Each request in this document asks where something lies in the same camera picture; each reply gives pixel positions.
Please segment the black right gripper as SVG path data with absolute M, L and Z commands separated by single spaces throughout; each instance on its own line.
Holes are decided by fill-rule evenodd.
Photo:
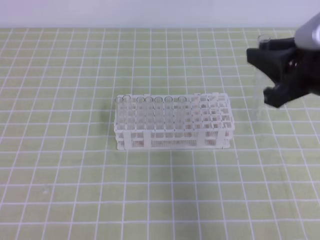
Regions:
M 263 90 L 266 105 L 278 109 L 308 94 L 320 95 L 320 52 L 298 48 L 293 37 L 264 40 L 248 48 L 246 58 L 278 84 Z

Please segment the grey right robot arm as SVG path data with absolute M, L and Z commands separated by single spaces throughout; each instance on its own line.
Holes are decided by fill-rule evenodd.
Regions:
M 299 27 L 293 37 L 266 39 L 248 48 L 246 58 L 274 83 L 263 90 L 265 104 L 280 108 L 308 94 L 319 95 L 319 14 Z

